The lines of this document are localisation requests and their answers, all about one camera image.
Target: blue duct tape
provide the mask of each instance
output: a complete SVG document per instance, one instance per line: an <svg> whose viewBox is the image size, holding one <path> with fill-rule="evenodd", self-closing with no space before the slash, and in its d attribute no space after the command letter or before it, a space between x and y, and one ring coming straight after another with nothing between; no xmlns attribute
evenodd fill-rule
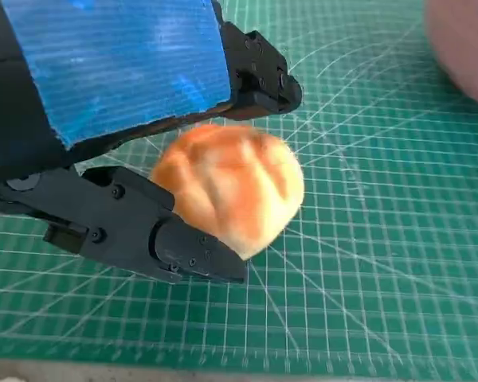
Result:
<svg viewBox="0 0 478 382"><path fill-rule="evenodd" d="M210 0L2 0L66 148L230 99Z"/></svg>

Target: pink object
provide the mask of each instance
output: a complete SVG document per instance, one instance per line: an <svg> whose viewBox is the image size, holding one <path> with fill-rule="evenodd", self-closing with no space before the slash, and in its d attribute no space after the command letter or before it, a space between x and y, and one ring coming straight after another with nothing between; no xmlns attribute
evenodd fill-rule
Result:
<svg viewBox="0 0 478 382"><path fill-rule="evenodd" d="M443 69L478 102L478 0L426 0L426 29Z"/></svg>

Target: bread roll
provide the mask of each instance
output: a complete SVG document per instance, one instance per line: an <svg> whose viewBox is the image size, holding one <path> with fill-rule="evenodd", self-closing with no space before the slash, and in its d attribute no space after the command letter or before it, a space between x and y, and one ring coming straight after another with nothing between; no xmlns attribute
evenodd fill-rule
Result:
<svg viewBox="0 0 478 382"><path fill-rule="evenodd" d="M151 180L175 197L174 212L246 260L297 214L303 172L285 142L248 126L202 125L163 153Z"/></svg>

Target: black robotic arm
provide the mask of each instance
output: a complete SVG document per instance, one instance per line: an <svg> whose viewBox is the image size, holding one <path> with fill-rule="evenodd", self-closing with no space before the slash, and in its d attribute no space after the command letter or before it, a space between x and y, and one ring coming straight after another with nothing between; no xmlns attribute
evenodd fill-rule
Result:
<svg viewBox="0 0 478 382"><path fill-rule="evenodd" d="M22 50L0 4L0 212L49 223L45 240L66 251L176 283L182 274L241 282L245 264L215 237L172 213L166 190L123 167L74 164L135 138L213 117L255 119L295 110L302 91L285 58L258 32L225 22L213 1L231 97L203 112L78 142L53 133Z"/></svg>

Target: self-healing mat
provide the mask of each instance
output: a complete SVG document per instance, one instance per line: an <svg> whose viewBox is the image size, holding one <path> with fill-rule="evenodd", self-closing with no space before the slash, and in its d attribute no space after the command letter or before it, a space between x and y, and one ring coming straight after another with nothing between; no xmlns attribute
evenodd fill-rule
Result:
<svg viewBox="0 0 478 382"><path fill-rule="evenodd" d="M176 286L0 216L0 357L223 372L478 380L478 104L437 66L417 0L228 0L304 86L253 121L304 168L304 206L245 285ZM147 176L177 132L85 166Z"/></svg>

